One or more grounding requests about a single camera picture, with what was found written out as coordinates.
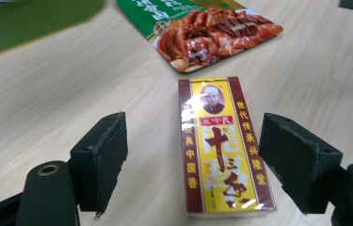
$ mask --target seasoning packet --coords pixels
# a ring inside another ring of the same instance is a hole
[[[117,0],[130,21],[181,73],[193,72],[282,31],[233,0]]]
[[[237,77],[179,80],[186,212],[231,218],[277,209]]]

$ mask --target wooden table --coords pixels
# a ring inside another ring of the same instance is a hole
[[[260,218],[185,217],[178,80],[238,76],[257,138],[263,115],[290,118],[353,163],[353,10],[338,0],[239,0],[281,24],[277,38],[203,70],[180,74],[114,0],[84,24],[0,54],[0,201],[26,174],[70,149],[98,119],[125,111],[129,156],[100,219],[82,225],[330,225],[302,215],[268,171],[278,211]]]

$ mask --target tabletop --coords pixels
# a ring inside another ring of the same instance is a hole
[[[256,137],[265,112],[292,119],[353,163],[353,10],[339,1],[238,0],[284,30],[193,73],[178,73],[114,0],[85,23],[0,53],[0,201],[37,165],[67,161],[102,117],[124,111],[129,155],[100,218],[81,225],[331,225],[303,215],[267,169],[278,210],[262,217],[185,216],[178,80],[237,76]]]

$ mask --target yellow and maroon box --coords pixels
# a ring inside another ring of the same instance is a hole
[[[179,97],[187,214],[276,210],[238,78],[180,80]]]

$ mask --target light wood surface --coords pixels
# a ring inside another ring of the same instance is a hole
[[[280,24],[277,38],[190,74],[174,71],[114,0],[94,18],[0,54],[0,201],[26,174],[67,161],[103,116],[125,111],[129,156],[103,216],[82,225],[330,225],[304,216],[268,176],[278,211],[260,218],[185,217],[178,80],[238,76],[259,139],[265,112],[290,118],[353,163],[353,10],[339,0],[239,0]]]

